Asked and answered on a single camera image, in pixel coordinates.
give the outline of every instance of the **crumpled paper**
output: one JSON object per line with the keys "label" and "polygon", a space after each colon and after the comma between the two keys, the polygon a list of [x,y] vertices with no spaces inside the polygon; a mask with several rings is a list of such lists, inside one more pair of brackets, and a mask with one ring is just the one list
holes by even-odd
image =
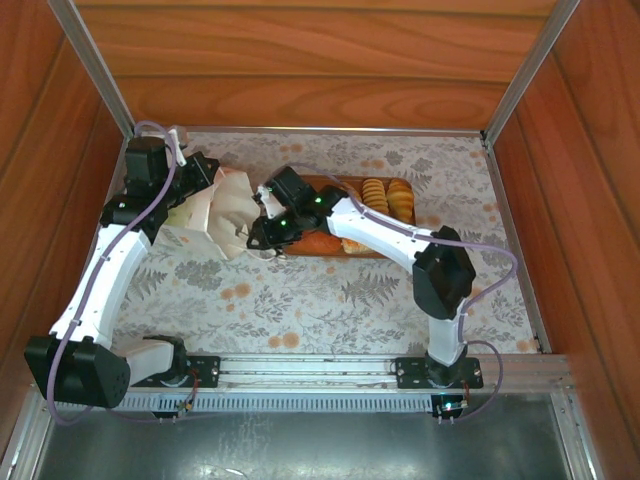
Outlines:
{"label": "crumpled paper", "polygon": [[242,254],[260,215],[245,172],[220,167],[213,185],[169,211],[156,242],[216,260]]}

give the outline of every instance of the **bread roll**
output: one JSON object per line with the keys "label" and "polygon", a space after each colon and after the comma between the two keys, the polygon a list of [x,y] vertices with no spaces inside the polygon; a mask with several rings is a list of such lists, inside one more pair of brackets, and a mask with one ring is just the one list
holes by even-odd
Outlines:
{"label": "bread roll", "polygon": [[384,185],[377,178],[367,178],[362,183],[362,199],[367,207],[389,215],[389,204],[384,193]]}
{"label": "bread roll", "polygon": [[414,199],[409,183],[399,178],[391,180],[387,190],[387,201],[394,218],[404,223],[412,223]]}
{"label": "bread roll", "polygon": [[302,240],[296,242],[293,246],[299,251],[328,255],[337,253],[342,246],[342,242],[338,237],[324,232],[307,232],[302,235]]}

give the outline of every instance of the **wooden wall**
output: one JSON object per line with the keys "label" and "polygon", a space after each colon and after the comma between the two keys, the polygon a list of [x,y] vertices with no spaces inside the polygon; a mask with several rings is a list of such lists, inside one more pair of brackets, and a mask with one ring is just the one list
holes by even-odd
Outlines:
{"label": "wooden wall", "polygon": [[46,1],[0,5],[0,457],[32,382],[22,356],[82,273],[122,135]]}
{"label": "wooden wall", "polygon": [[582,0],[495,151],[606,478],[640,478],[640,8]]}
{"label": "wooden wall", "polygon": [[483,129],[555,0],[78,0],[137,120]]}

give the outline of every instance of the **baked pastry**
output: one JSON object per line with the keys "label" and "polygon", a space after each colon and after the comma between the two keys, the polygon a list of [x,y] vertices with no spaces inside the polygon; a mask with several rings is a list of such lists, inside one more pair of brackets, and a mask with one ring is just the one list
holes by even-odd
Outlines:
{"label": "baked pastry", "polygon": [[[360,194],[355,188],[347,184],[347,189],[353,194],[354,197],[356,197],[360,202],[362,202],[362,197],[360,196]],[[349,240],[348,238],[342,239],[342,248],[344,249],[345,253],[355,254],[355,255],[358,255],[361,253],[371,253],[373,251],[366,245],[362,245],[361,243],[354,242],[353,240]]]}
{"label": "baked pastry", "polygon": [[377,212],[389,215],[389,204],[384,193],[384,185],[377,178],[367,178],[362,183],[363,203]]}
{"label": "baked pastry", "polygon": [[404,223],[412,223],[414,199],[409,183],[400,178],[391,180],[387,190],[387,201],[393,218]]}
{"label": "baked pastry", "polygon": [[324,232],[308,232],[302,235],[302,240],[296,242],[294,247],[297,250],[304,250],[318,255],[328,255],[340,250],[342,242],[338,237],[328,235]]}

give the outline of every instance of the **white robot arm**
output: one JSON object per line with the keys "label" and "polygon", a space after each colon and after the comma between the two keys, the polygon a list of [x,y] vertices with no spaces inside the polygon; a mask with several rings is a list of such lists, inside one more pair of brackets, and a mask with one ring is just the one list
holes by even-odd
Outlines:
{"label": "white robot arm", "polygon": [[[162,167],[166,167],[164,144],[148,137],[132,142],[126,156],[127,194],[114,197],[105,206],[103,228],[87,273],[50,336],[32,337],[26,348],[25,357],[43,394],[54,353],[70,324],[77,321],[78,305],[92,267],[131,218],[149,205],[156,190],[149,186],[159,185],[166,178]],[[111,251],[93,283],[81,321],[65,344],[60,367],[54,371],[56,401],[113,408],[130,385],[158,373],[175,376],[186,372],[186,350],[181,340],[149,337],[116,353],[111,349],[112,333],[126,289],[167,218],[167,209],[208,186],[217,167],[217,161],[201,154],[187,158],[159,209],[140,224],[139,230],[128,231]],[[335,186],[315,192],[289,167],[260,186],[255,198],[267,211],[252,226],[248,248],[278,249],[299,239],[305,230],[320,229],[362,243],[412,273],[414,300],[427,313],[429,322],[427,380],[443,387],[464,380],[461,372],[468,368],[461,365],[475,359],[466,358],[466,345],[459,339],[459,314],[462,300],[471,292],[475,271],[464,248],[428,240],[436,237],[455,243],[460,237],[452,229],[443,227],[432,232],[406,225],[355,203]]]}

